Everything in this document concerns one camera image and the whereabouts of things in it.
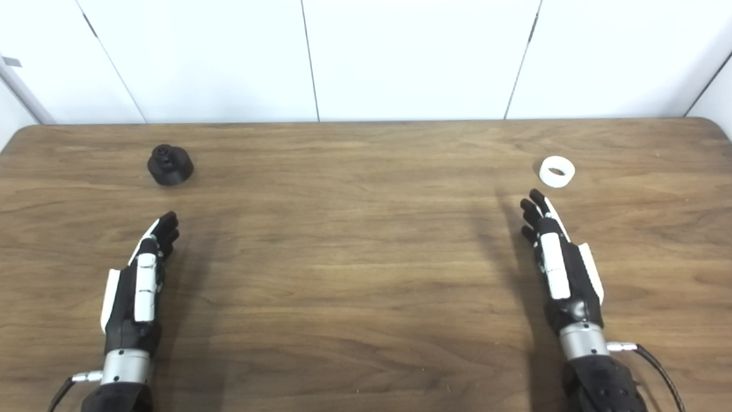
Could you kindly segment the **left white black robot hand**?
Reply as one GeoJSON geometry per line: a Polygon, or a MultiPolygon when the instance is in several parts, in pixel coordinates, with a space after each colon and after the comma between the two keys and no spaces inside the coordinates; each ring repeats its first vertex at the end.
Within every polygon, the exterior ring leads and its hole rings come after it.
{"type": "Polygon", "coordinates": [[[156,354],[162,336],[158,307],[165,263],[178,237],[177,215],[169,211],[144,232],[125,268],[108,271],[100,314],[104,354],[118,350],[156,354]]]}

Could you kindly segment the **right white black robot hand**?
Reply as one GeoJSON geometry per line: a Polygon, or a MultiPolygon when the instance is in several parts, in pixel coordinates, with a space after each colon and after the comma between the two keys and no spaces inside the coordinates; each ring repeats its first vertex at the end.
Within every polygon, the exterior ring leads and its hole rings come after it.
{"type": "Polygon", "coordinates": [[[552,331],[558,334],[575,323],[603,327],[604,288],[589,245],[572,242],[556,208],[541,191],[532,189],[520,207],[526,222],[521,234],[533,249],[549,293],[544,312],[552,331]]]}

